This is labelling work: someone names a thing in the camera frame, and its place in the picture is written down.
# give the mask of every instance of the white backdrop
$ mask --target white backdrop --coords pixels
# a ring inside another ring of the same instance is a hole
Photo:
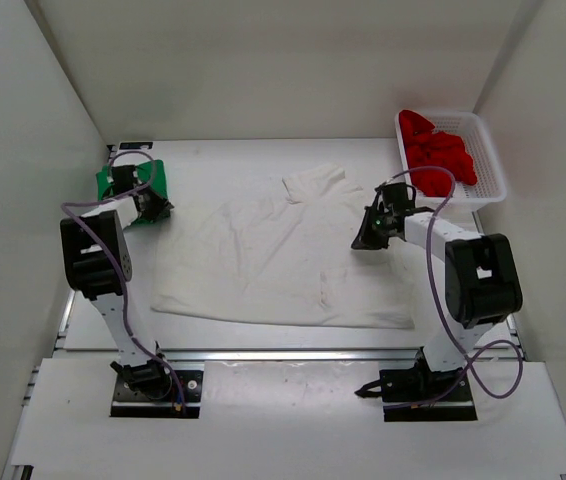
[[[115,143],[387,137],[404,107],[471,111],[520,0],[38,3]]]
[[[533,360],[545,360],[566,417],[566,2],[546,0],[487,104],[510,187],[481,211],[515,253]]]
[[[105,158],[27,8],[0,0],[0,475],[67,297],[58,206],[94,188]]]

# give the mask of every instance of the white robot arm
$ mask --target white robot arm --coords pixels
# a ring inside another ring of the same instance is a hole
[[[140,184],[133,165],[113,167],[112,177],[114,194]],[[104,203],[80,219],[65,218],[60,225],[68,283],[92,302],[116,342],[119,361],[113,362],[112,368],[127,389],[152,399],[170,395],[174,379],[166,372],[159,345],[127,289],[132,263],[123,230],[139,218],[148,222],[165,218],[172,208],[166,198],[147,187],[142,193]],[[80,223],[92,230],[92,235]]]
[[[467,364],[466,353],[472,352],[494,325],[521,309],[523,298],[512,251],[503,235],[481,235],[440,218],[432,223],[430,209],[415,207],[414,193],[414,187],[405,183],[379,186],[374,202],[366,207],[352,248],[380,250],[387,248],[390,238],[398,237],[426,249],[428,262],[431,255],[445,262],[447,311],[435,298],[444,319],[434,336],[419,349],[411,368],[382,370],[381,380],[364,385],[356,394],[382,397],[389,405],[384,407],[386,421],[475,419],[469,386],[460,377]],[[431,251],[427,251],[430,235]],[[431,268],[428,273],[433,284]],[[463,388],[441,398],[455,385]],[[441,407],[437,413],[431,408],[392,408],[410,403],[427,405],[430,399],[437,399],[431,402]],[[465,408],[468,403],[471,409]]]

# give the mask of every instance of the green cloth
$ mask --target green cloth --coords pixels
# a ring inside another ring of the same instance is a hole
[[[165,178],[165,166],[163,165],[163,160],[154,160],[154,163],[156,165],[156,175],[152,182],[152,188],[163,198],[167,198],[167,180]],[[152,162],[145,162],[136,166],[136,174],[138,175],[139,180],[143,183],[150,179],[151,172]],[[99,200],[103,200],[103,196],[107,192],[107,189],[111,187],[111,184],[107,181],[107,165],[96,174],[96,184],[98,186],[98,198]],[[135,220],[132,225],[143,225],[148,223],[150,222],[139,218]]]

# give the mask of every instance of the white tabletop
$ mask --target white tabletop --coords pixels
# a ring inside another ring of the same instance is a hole
[[[513,362],[476,365],[505,391]],[[115,373],[100,358],[44,360],[12,463],[32,480],[186,478],[558,479],[566,424],[545,366],[526,363],[506,400],[470,380],[478,421],[384,423],[353,391],[376,362],[207,362],[198,420],[109,417]]]
[[[343,166],[349,180],[369,190],[372,201],[373,189],[401,168],[395,139],[154,142],[149,153],[165,162],[168,196],[177,209],[193,202],[259,198],[281,189],[284,175],[327,162]],[[128,155],[121,161],[146,159]],[[448,218],[475,228],[470,213],[448,212]],[[130,292],[165,350],[417,348],[439,322],[426,283],[424,258],[412,330],[254,325],[155,312],[150,309],[150,297],[158,233],[158,226],[146,226],[126,231],[125,237],[134,268]],[[444,283],[442,267],[435,261],[439,285]],[[115,349],[105,323],[80,293],[69,324],[67,350]],[[502,323],[481,343],[509,337]]]

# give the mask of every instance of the red cloth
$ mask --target red cloth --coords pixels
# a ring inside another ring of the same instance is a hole
[[[409,168],[433,165],[444,167],[457,181],[476,185],[474,160],[465,151],[463,139],[445,132],[434,133],[434,124],[411,110],[399,113],[401,135]],[[452,182],[443,172],[423,171],[411,175],[412,182],[428,197],[445,197]]]

